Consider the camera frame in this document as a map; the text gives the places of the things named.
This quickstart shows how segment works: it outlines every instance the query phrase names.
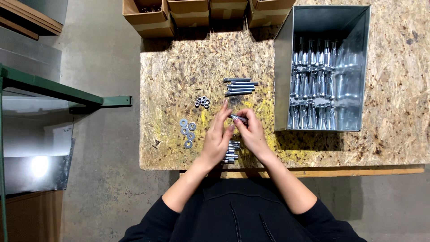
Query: sleeve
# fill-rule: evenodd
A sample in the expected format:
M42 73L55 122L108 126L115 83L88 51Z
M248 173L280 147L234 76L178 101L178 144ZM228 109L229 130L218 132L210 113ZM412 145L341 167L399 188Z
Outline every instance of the sleeve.
M126 230L120 242L128 241L169 241L179 213L164 203L161 197L145 214L142 221Z
M336 220L319 199L311 209L294 217L319 241L366 242L348 222Z

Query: wooden table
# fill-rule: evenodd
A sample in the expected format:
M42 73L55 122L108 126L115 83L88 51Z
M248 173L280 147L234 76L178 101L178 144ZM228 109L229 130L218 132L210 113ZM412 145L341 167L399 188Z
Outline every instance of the wooden table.
M329 169L329 176L336 175L333 169L363 174L354 172L363 167L375 170L372 174L423 172L422 164L430 160L430 3L298 0L296 5L330 3L372 4L362 131L274 132L273 38L279 26L248 30L243 21L215 22L209 29L179 29L174 41L144 40L140 168L186 170L201 151L205 131L224 99L222 78L252 77L260 83L255 92L229 98L229 106L233 112L255 110L267 143L285 166L309 172ZM207 110L194 107L203 95L211 100ZM191 149L184 148L182 118L197 124ZM241 139L237 130L233 139ZM225 168L262 168L245 147L239 157ZM381 168L388 165L401 167Z

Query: washer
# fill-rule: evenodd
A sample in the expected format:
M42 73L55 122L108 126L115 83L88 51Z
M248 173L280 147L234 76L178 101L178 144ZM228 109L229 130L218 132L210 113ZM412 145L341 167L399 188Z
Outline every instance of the washer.
M197 128L196 123L191 122L191 123L188 124L188 129L189 130L193 131L193 130L196 130L196 128Z
M184 143L185 148L189 149L193 147L193 142L191 140L186 140Z
M187 126L187 125L188 125L188 120L186 120L185 118L183 118L183 119L179 120L179 125L180 125L181 127L185 127L185 126Z
M181 128L181 134L186 135L189 132L188 127Z
M196 135L193 132L188 132L187 133L187 138L189 140L194 140L195 137L196 137Z

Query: woman's right hand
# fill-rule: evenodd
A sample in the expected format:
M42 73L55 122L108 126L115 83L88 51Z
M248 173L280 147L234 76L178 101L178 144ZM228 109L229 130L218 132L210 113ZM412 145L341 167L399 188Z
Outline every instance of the woman's right hand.
M248 118L248 128L238 118L233 122L242 135L245 146L261 161L265 154L271 153L264 137L261 121L257 119L252 109L242 109L236 115Z

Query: concrete floor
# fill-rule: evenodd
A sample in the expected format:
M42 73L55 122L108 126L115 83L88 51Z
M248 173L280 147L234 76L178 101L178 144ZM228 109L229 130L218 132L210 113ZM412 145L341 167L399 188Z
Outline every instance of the concrete floor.
M62 241L118 241L178 178L138 166L140 36L120 0L69 1L60 37L62 84L100 96L134 96L131 108L75 120L63 197ZM430 169L423 174L302 179L335 217L368 241L428 241Z

